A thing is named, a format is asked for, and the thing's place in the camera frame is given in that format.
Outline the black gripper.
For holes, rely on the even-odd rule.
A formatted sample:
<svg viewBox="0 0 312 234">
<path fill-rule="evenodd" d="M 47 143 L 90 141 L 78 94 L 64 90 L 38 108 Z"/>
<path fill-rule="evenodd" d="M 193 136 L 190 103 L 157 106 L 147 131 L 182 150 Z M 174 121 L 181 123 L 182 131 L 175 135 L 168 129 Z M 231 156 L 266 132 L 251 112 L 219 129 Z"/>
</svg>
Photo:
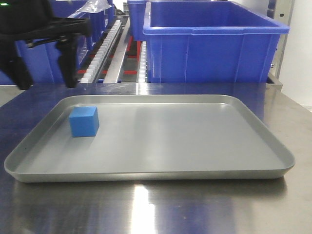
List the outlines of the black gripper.
<svg viewBox="0 0 312 234">
<path fill-rule="evenodd" d="M 0 2 L 0 70 L 20 90 L 29 89 L 33 80 L 15 41 L 39 39 L 35 46 L 57 41 L 58 66 L 64 83 L 67 88 L 75 88 L 77 36 L 89 36 L 89 20 L 56 17 L 48 0 Z"/>
</svg>

